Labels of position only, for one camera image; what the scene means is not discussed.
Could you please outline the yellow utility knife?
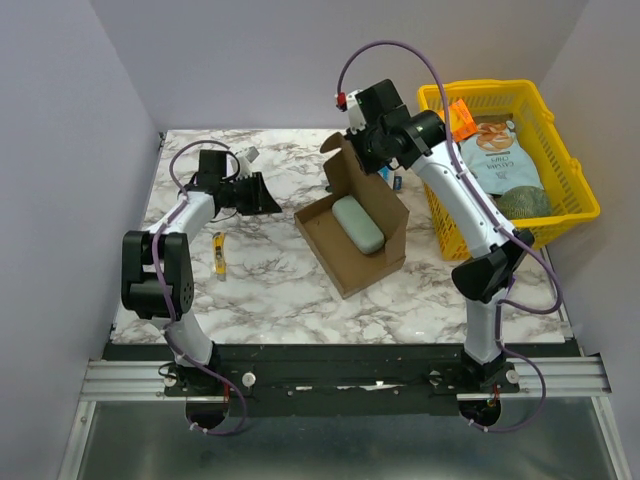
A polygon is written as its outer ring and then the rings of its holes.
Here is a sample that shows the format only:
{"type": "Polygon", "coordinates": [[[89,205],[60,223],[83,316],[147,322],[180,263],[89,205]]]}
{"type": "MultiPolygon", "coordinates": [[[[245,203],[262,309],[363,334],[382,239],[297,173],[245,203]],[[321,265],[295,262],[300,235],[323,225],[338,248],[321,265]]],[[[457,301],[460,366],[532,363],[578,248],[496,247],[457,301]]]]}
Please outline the yellow utility knife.
{"type": "Polygon", "coordinates": [[[214,270],[218,280],[226,280],[226,259],[224,253],[225,234],[223,232],[216,232],[212,236],[212,247],[214,254],[214,270]]]}

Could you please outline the mint green glasses case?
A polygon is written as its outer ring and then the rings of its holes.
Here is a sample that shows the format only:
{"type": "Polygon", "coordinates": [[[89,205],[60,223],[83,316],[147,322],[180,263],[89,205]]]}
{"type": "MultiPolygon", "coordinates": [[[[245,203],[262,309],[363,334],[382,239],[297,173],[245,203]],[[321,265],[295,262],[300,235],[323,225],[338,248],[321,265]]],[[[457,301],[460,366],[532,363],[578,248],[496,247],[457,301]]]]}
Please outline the mint green glasses case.
{"type": "Polygon", "coordinates": [[[373,254],[384,246],[382,230],[353,196],[337,200],[332,206],[332,214],[362,254],[373,254]]]}

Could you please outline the brown cardboard express box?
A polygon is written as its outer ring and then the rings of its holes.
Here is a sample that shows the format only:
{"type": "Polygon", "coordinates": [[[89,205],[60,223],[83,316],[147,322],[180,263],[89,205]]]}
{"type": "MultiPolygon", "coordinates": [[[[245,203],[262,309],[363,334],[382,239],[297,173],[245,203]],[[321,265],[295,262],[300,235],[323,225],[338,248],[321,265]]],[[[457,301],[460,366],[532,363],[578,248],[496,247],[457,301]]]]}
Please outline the brown cardboard express box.
{"type": "Polygon", "coordinates": [[[409,211],[379,173],[364,173],[342,134],[321,145],[331,192],[294,214],[295,224],[344,299],[398,271],[409,211]]]}

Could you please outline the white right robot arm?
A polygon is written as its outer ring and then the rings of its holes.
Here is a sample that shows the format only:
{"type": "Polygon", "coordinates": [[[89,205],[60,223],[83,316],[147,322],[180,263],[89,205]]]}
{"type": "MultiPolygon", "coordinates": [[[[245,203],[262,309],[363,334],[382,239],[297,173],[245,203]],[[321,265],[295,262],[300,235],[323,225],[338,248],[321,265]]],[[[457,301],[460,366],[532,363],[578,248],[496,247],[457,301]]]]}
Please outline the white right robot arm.
{"type": "Polygon", "coordinates": [[[378,172],[391,161],[413,171],[445,207],[464,238],[468,260],[454,268],[452,280],[466,301],[467,334],[460,379],[480,392],[493,384],[505,364],[496,331],[498,306],[527,248],[529,231],[518,231],[463,165],[443,117],[431,110],[411,115],[391,80],[336,96],[347,113],[347,138],[361,170],[378,172]]]}

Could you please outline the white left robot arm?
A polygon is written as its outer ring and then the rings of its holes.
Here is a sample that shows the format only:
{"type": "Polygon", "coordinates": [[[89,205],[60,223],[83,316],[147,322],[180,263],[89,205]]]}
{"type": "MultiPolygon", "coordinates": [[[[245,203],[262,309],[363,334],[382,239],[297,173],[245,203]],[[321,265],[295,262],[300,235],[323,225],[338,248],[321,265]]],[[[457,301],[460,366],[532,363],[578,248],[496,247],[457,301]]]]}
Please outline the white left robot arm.
{"type": "Polygon", "coordinates": [[[255,147],[233,152],[213,140],[183,147],[169,164],[169,175],[178,188],[177,203],[151,227],[129,231],[122,240],[124,308],[160,331],[175,363],[189,368],[188,384],[201,395],[220,387],[222,372],[217,347],[192,309],[195,283],[190,244],[224,209],[241,216],[282,211],[263,175],[252,169],[258,156],[255,147]]]}

